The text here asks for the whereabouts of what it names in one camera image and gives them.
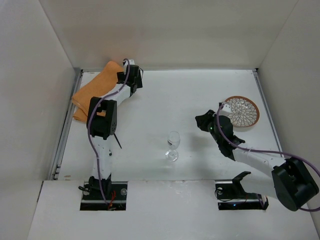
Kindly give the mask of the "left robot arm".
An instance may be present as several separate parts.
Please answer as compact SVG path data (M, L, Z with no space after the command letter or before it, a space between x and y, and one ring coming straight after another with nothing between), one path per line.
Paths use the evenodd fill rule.
M89 185L108 195L111 188L111 136L117 129L118 106L143 87L143 70L135 64L126 64L125 71L116 74L117 82L107 93L90 99L86 122L89 143L95 154Z

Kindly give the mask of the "orange cloth napkin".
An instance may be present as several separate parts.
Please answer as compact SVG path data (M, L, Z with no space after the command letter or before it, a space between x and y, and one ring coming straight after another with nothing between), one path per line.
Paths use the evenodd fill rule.
M123 72L122 66L109 61L103 70L89 83L80 88L73 96L72 103L77 107L73 114L76 121L86 123L92 97L101 97L110 92L117 84L117 73Z

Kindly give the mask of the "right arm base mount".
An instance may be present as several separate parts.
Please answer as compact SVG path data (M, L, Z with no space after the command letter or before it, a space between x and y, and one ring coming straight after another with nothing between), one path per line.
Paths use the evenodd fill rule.
M220 211L262 210L269 207L267 197L258 193L247 193L238 183L232 180L215 182L214 195Z

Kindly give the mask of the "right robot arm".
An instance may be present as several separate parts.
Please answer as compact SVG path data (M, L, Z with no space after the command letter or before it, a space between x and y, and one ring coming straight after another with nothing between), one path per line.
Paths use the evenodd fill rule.
M234 135L231 120L209 110L195 117L197 127L210 133L222 155L232 161L244 163L267 175L270 183L262 183L259 194L276 198L290 211L302 210L303 205L315 197L320 189L306 168L308 161L290 153L247 148L245 141Z

